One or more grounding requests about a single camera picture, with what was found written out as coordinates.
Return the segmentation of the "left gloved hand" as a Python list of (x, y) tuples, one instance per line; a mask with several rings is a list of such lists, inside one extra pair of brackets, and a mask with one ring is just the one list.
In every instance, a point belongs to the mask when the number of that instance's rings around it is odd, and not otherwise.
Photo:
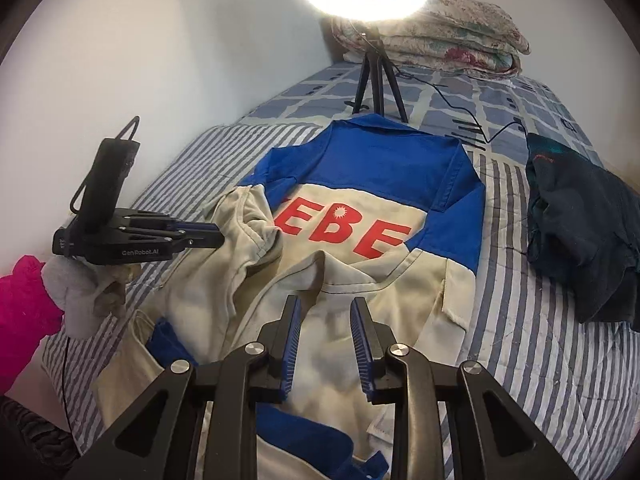
[(141, 273), (139, 263), (95, 266), (83, 258), (52, 257), (42, 269), (44, 288), (64, 312), (65, 333), (76, 340), (96, 334), (102, 323), (126, 312), (126, 290)]

